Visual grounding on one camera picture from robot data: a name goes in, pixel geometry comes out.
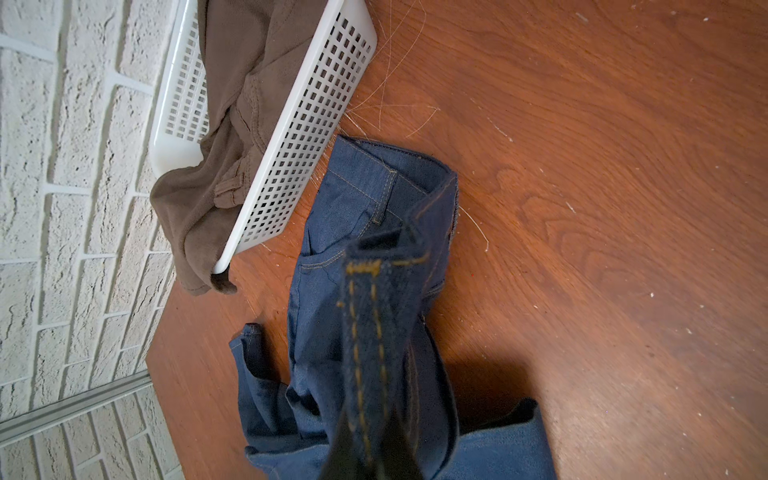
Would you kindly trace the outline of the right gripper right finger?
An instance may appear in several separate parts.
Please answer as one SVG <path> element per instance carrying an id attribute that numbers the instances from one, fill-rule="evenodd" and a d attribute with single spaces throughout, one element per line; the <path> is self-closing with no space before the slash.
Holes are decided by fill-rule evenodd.
<path id="1" fill-rule="evenodd" d="M 423 479 L 400 420 L 387 409 L 382 414 L 377 441 L 378 479 Z"/>

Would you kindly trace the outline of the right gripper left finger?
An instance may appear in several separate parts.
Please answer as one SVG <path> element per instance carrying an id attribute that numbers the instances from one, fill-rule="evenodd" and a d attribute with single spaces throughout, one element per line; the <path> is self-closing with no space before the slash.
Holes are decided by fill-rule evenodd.
<path id="1" fill-rule="evenodd" d="M 320 480 L 368 480 L 375 474 L 357 456 L 354 435 L 346 413 L 339 418 L 336 433 L 321 473 Z"/>

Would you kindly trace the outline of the blue denim jeans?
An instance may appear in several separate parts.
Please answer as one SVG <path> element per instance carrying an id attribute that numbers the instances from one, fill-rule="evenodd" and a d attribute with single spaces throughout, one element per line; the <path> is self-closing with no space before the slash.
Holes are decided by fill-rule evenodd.
<path id="1" fill-rule="evenodd" d="M 442 162 L 340 136 L 307 218 L 287 310 L 291 380 L 268 376 L 264 329 L 230 344 L 245 455 L 271 479 L 319 479 L 339 418 L 377 478 L 385 409 L 423 479 L 552 479 L 539 406 L 464 430 L 426 318 L 445 284 L 458 177 Z"/>

